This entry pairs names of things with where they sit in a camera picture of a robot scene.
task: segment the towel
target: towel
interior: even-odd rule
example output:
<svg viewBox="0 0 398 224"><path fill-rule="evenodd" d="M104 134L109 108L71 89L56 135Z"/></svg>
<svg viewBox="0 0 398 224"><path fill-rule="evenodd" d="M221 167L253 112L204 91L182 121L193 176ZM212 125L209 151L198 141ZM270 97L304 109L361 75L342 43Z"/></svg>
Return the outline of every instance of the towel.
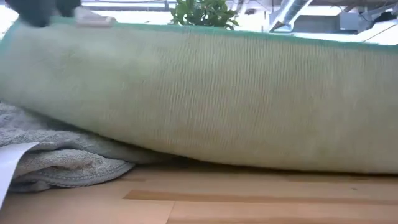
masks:
<svg viewBox="0 0 398 224"><path fill-rule="evenodd" d="M10 191L99 184L123 175L135 164L170 159L0 103L0 147L28 142L40 144L19 161Z"/></svg>

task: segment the black glove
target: black glove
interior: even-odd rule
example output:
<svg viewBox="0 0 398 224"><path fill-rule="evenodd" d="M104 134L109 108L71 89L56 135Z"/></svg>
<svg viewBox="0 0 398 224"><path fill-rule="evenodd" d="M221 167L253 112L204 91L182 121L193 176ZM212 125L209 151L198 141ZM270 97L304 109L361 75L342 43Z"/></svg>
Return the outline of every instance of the black glove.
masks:
<svg viewBox="0 0 398 224"><path fill-rule="evenodd" d="M81 0L6 0L19 17L34 27L46 27L55 11L61 16L73 17L74 9Z"/></svg>

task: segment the metal pipe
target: metal pipe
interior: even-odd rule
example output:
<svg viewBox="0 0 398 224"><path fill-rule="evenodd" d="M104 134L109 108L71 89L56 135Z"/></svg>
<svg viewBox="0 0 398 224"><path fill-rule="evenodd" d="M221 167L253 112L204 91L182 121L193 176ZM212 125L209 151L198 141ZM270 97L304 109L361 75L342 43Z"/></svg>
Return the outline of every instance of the metal pipe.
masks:
<svg viewBox="0 0 398 224"><path fill-rule="evenodd" d="M285 25L293 23L311 2L312 0L283 0L277 20Z"/></svg>
<svg viewBox="0 0 398 224"><path fill-rule="evenodd" d="M368 18L368 17L371 18L372 16L379 16L379 14L381 14L383 12L387 12L387 11L394 12L394 10L397 10L397 9L398 9L398 3L394 3L394 4L391 4L388 6L380 7L378 9L373 9L368 12L364 12L364 13L362 13L362 16L364 16L365 18Z"/></svg>

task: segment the green leaves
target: green leaves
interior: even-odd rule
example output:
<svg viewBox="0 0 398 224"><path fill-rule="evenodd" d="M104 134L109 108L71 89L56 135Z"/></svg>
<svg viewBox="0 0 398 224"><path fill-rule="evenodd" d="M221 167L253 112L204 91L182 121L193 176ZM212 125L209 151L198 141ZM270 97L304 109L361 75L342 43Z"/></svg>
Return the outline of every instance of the green leaves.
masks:
<svg viewBox="0 0 398 224"><path fill-rule="evenodd" d="M226 0L177 0L170 10L172 23L190 26L222 27L233 30L238 22L232 19L236 11L228 10Z"/></svg>

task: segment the white paper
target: white paper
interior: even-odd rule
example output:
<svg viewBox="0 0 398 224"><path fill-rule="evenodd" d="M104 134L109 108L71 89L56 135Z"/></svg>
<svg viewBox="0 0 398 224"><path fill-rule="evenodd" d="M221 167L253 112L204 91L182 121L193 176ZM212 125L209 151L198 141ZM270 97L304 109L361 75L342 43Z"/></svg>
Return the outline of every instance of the white paper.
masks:
<svg viewBox="0 0 398 224"><path fill-rule="evenodd" d="M0 147L0 209L10 186L19 159L38 142Z"/></svg>

